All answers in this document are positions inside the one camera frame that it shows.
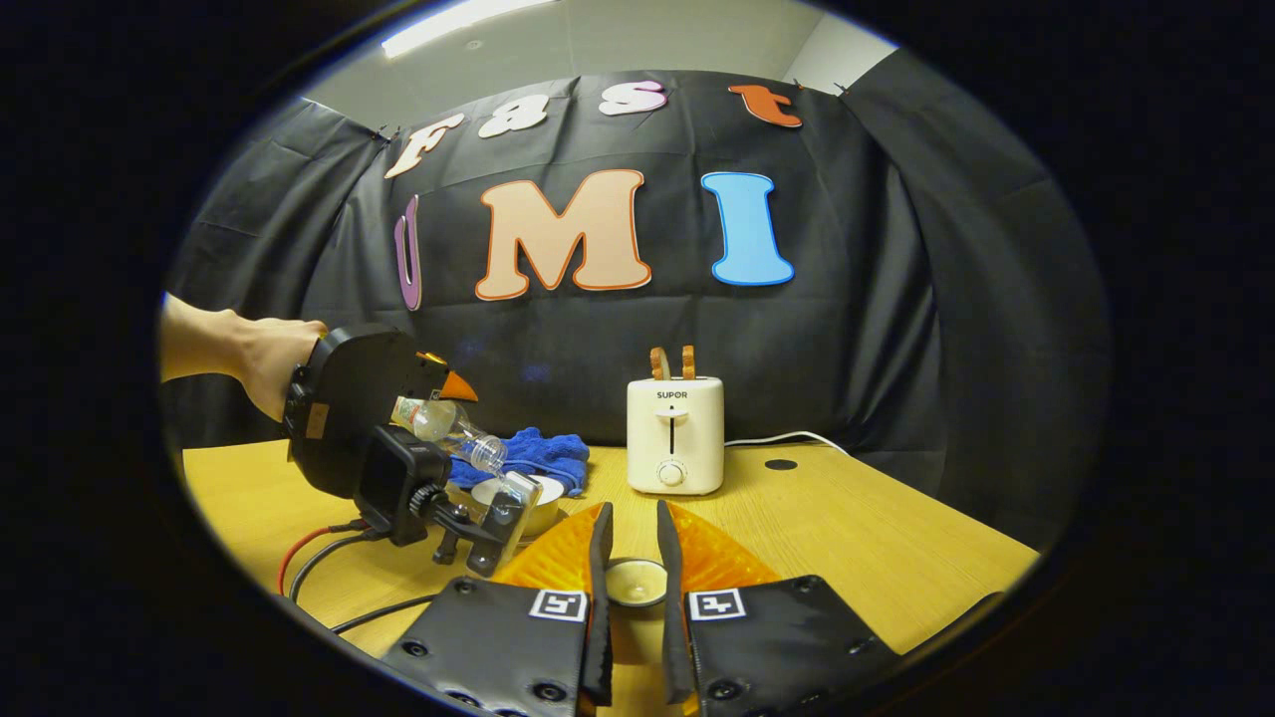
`letter m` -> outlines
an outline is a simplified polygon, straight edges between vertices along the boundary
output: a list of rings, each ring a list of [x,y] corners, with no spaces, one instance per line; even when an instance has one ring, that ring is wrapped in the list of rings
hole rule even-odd
[[[566,274],[578,244],[584,259],[571,281],[589,291],[634,288],[650,281],[650,267],[638,258],[634,232],[634,194],[641,172],[606,170],[580,182],[566,211],[558,214],[533,181],[514,181],[483,193],[491,207],[487,276],[474,287],[484,301],[514,299],[530,281],[518,270],[518,249],[527,255],[536,278],[555,290]]]

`human hand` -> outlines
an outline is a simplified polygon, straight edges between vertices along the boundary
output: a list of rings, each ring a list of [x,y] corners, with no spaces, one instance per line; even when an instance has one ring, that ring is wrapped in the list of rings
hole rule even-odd
[[[292,370],[310,360],[328,327],[323,322],[256,319],[245,322],[241,330],[236,378],[254,406],[282,422]]]

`white toaster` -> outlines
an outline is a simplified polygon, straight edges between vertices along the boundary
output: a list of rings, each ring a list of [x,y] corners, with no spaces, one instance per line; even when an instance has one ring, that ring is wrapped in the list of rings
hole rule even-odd
[[[630,381],[629,485],[672,495],[722,487],[723,421],[720,379]]]

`black wire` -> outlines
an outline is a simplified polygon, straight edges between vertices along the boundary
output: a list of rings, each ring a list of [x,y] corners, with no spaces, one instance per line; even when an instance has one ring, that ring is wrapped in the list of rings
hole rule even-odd
[[[325,545],[323,550],[320,550],[314,555],[314,558],[306,560],[306,564],[302,565],[301,570],[297,572],[297,577],[292,578],[292,588],[288,589],[288,597],[292,600],[292,602],[297,601],[297,595],[301,593],[301,583],[306,579],[306,575],[310,574],[310,570],[314,570],[315,565],[317,565],[320,560],[332,555],[333,551],[342,549],[352,542],[381,540],[382,537],[386,537],[386,535],[388,533],[379,533],[376,531],[363,531],[357,536],[340,538]]]
[[[389,607],[381,607],[380,610],[372,610],[367,615],[360,615],[358,617],[354,617],[353,620],[347,620],[347,621],[337,625],[335,628],[332,629],[332,632],[339,635],[340,633],[344,633],[346,630],[352,630],[352,629],[354,629],[354,628],[357,628],[357,626],[360,626],[360,625],[362,625],[365,623],[371,623],[372,620],[376,620],[377,617],[384,617],[384,616],[389,615],[390,612],[398,612],[399,610],[407,610],[408,607],[414,607],[417,605],[425,605],[426,602],[430,602],[435,597],[439,597],[439,596],[437,595],[427,595],[425,597],[413,597],[412,600],[405,600],[403,602],[399,602],[398,605],[390,605]]]

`small bowl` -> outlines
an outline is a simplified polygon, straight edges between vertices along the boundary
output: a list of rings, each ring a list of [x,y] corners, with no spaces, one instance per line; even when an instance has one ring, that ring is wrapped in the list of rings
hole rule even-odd
[[[668,573],[645,558],[616,558],[607,564],[607,597],[625,607],[650,607],[664,601]]]
[[[553,523],[558,519],[557,500],[562,498],[562,494],[566,491],[566,487],[562,486],[561,481],[546,478],[544,476],[528,477],[541,484],[541,499],[537,501],[536,508],[532,509],[532,514],[527,519],[527,527],[523,528],[524,537],[538,536],[553,527]],[[496,495],[496,490],[499,487],[500,478],[488,478],[476,485],[469,495],[473,498],[474,503],[486,509],[491,506],[491,499]]]

